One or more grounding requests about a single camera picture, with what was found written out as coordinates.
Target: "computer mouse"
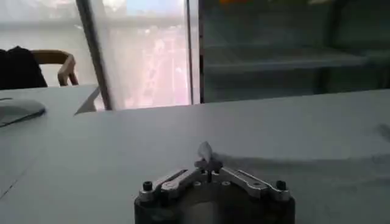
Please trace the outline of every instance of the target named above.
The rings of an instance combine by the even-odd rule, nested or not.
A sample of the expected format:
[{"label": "computer mouse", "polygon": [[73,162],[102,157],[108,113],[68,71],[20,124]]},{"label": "computer mouse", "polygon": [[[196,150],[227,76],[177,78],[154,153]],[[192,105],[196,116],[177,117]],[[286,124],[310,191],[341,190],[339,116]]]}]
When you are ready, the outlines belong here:
[{"label": "computer mouse", "polygon": [[0,127],[41,116],[44,105],[31,99],[0,100]]}]

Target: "white table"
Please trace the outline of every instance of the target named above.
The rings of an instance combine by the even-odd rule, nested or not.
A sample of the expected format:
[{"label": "white table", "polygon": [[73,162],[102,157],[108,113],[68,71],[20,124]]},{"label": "white table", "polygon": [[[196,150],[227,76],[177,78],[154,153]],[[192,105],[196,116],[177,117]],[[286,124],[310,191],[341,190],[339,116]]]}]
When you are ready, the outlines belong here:
[{"label": "white table", "polygon": [[0,223],[132,223],[145,180],[191,167],[198,145],[283,159],[390,153],[390,91],[80,114],[0,200]]},{"label": "white table", "polygon": [[60,130],[76,113],[87,112],[99,94],[94,85],[0,91],[0,99],[34,99],[46,114],[30,121],[0,128],[0,195],[8,191],[46,148],[57,147]]}]

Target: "white object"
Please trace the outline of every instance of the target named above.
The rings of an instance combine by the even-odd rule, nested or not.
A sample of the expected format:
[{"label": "white object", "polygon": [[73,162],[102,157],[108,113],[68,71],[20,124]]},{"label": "white object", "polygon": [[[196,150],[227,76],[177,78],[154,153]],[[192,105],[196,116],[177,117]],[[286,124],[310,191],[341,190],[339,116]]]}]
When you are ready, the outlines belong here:
[{"label": "white object", "polygon": [[213,150],[211,149],[211,146],[208,142],[203,142],[197,151],[198,155],[206,160],[207,162],[210,162],[211,157],[213,156]]},{"label": "white object", "polygon": [[39,153],[61,147],[56,138],[67,135],[61,129],[66,130],[73,116],[85,111],[79,109],[88,108],[98,93],[94,85],[0,91],[0,99],[35,100],[47,111],[34,121],[0,128],[0,196],[25,174]]},{"label": "white object", "polygon": [[44,105],[36,100],[0,100],[0,128],[43,115]]}]

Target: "shelf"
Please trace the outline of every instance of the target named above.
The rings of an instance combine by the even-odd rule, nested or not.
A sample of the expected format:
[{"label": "shelf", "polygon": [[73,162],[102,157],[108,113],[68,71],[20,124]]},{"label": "shelf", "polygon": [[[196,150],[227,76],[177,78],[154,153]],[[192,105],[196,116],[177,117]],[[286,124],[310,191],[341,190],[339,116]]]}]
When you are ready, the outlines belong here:
[{"label": "shelf", "polygon": [[204,49],[205,74],[358,66],[367,58],[329,48],[260,46],[207,47]]},{"label": "shelf", "polygon": [[342,48],[352,54],[367,57],[371,63],[388,63],[390,65],[390,44],[354,44]]}]

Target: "white curtain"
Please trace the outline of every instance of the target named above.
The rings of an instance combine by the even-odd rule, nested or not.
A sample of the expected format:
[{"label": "white curtain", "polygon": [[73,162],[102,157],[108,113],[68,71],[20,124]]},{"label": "white curtain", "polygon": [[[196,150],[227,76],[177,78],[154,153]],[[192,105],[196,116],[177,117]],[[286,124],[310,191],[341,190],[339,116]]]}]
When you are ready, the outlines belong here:
[{"label": "white curtain", "polygon": [[90,4],[113,108],[189,104],[185,0]]},{"label": "white curtain", "polygon": [[[1,0],[0,49],[58,49],[76,58],[81,84],[97,83],[76,0]],[[49,86],[59,86],[60,65],[41,66]]]}]

